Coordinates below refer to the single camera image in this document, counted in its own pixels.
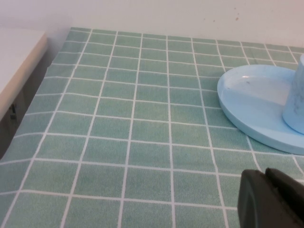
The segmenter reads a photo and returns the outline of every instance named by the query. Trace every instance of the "white wall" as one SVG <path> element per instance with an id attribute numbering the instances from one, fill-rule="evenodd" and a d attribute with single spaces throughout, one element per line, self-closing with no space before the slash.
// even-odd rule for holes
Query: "white wall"
<path id="1" fill-rule="evenodd" d="M 303 0 L 0 1 L 0 26 L 47 32 L 49 60 L 70 26 L 304 47 L 303 22 Z"/>

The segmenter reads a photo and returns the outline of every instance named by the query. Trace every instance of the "white shelf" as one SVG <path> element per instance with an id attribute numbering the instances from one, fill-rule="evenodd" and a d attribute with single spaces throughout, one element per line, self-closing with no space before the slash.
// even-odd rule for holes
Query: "white shelf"
<path id="1" fill-rule="evenodd" d="M 0 119 L 46 50 L 43 31 L 0 28 Z"/>

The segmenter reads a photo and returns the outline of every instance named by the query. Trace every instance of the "black object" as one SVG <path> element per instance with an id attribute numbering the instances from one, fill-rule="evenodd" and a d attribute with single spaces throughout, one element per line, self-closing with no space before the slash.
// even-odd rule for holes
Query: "black object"
<path id="1" fill-rule="evenodd" d="M 277 169 L 244 170 L 237 211 L 241 228 L 304 228 L 304 186 Z"/>

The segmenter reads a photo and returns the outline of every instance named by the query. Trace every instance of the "light blue cup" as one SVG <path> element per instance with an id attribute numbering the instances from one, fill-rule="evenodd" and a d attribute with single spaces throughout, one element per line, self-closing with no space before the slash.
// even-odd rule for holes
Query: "light blue cup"
<path id="1" fill-rule="evenodd" d="M 283 118 L 291 128 L 304 134 L 304 55 L 301 56 L 295 72 L 283 110 Z"/>

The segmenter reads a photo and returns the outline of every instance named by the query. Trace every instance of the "oval tray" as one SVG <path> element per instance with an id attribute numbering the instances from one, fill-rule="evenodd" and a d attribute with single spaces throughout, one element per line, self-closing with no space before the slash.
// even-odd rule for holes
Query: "oval tray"
<path id="1" fill-rule="evenodd" d="M 304 155 L 304 134 L 282 117 L 294 74 L 283 67 L 240 66 L 220 78 L 218 97 L 225 115 L 245 134 L 278 150 Z"/>

